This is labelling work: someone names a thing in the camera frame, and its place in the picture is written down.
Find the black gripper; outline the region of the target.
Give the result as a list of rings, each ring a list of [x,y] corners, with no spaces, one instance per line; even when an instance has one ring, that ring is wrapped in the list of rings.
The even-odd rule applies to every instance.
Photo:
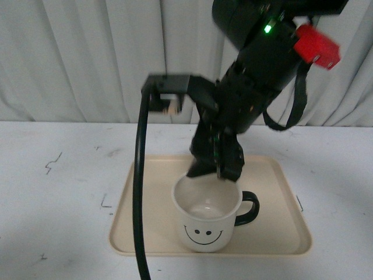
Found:
[[[197,104],[199,122],[190,145],[194,159],[189,178],[217,172],[236,182],[245,164],[237,134],[245,132],[301,68],[295,52],[293,22],[217,22],[239,50],[220,82],[189,78],[188,93]],[[217,151],[220,135],[220,150]]]

